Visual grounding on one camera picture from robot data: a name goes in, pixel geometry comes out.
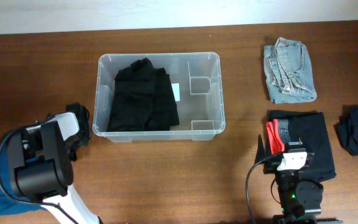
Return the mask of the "blue garment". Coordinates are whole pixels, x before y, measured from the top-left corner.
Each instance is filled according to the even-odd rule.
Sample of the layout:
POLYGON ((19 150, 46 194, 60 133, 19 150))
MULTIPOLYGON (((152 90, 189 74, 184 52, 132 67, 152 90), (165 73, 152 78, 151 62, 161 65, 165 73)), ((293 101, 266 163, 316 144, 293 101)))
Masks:
MULTIPOLYGON (((9 194, 13 195, 9 181, 8 159, 5 149, 0 153, 0 177, 2 183, 9 194)), ((17 215, 21 213, 34 212, 37 210, 44 210, 41 206, 25 205, 22 203, 15 203, 9 199, 0 189, 0 216, 17 215)))

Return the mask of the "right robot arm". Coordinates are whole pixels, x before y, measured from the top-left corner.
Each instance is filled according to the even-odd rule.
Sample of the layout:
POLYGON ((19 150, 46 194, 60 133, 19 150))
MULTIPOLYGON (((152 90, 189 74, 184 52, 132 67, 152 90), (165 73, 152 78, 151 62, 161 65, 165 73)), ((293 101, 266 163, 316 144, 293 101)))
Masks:
POLYGON ((273 184, 277 186, 278 203, 282 214, 274 215, 272 223, 342 223, 335 218, 317 219, 321 214, 323 185, 311 179, 304 179, 301 173, 311 164, 314 154, 307 152, 303 143, 290 142, 283 152, 268 155, 262 137, 258 137, 257 154, 254 165, 247 174, 259 165, 264 174, 273 174, 273 184))

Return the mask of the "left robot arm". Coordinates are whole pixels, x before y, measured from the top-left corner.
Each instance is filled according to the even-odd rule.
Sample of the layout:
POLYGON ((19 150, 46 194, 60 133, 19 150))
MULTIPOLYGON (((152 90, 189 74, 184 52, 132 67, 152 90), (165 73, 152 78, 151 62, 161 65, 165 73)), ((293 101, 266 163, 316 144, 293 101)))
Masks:
POLYGON ((80 103, 6 133, 0 143, 0 189, 15 203, 39 206, 59 223, 100 224, 73 185, 76 151, 91 139, 90 113, 80 103))

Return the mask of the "clear plastic storage container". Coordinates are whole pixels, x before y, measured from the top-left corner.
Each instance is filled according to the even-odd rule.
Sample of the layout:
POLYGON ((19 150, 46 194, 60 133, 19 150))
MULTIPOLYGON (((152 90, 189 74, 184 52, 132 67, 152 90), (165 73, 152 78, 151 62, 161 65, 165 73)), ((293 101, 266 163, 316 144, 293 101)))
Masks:
POLYGON ((215 52, 162 54, 104 54, 98 60, 93 115, 95 135, 112 142, 193 140, 210 141, 226 127, 220 57, 215 52), (148 58, 164 68, 172 83, 180 84, 177 110, 180 124, 169 131, 106 131, 118 71, 148 58))

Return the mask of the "white label in container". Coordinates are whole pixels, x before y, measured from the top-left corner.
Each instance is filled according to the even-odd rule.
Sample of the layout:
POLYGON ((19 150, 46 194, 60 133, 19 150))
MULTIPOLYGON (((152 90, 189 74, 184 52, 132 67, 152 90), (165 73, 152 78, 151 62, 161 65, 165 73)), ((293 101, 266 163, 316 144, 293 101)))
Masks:
POLYGON ((176 102, 180 101, 180 84, 172 83, 172 90, 173 90, 175 101, 176 102))

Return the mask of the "black garment with red waistband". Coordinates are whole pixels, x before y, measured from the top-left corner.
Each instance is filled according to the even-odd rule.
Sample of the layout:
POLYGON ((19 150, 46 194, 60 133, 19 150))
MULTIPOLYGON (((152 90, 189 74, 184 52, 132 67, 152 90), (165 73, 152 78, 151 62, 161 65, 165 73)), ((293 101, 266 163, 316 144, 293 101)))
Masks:
POLYGON ((311 164, 300 175, 304 179, 323 182, 335 178, 336 171, 328 131, 322 112, 270 111, 268 120, 284 120, 282 141, 301 141, 313 153, 311 164))

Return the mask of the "light blue folded jeans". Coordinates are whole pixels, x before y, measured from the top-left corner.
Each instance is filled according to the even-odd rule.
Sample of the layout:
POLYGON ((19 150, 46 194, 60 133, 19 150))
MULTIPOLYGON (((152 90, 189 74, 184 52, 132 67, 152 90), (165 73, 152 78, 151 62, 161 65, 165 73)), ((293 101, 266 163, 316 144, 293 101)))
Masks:
POLYGON ((264 73, 270 101, 309 103, 317 99, 308 49, 300 41, 278 38, 264 46, 264 73))

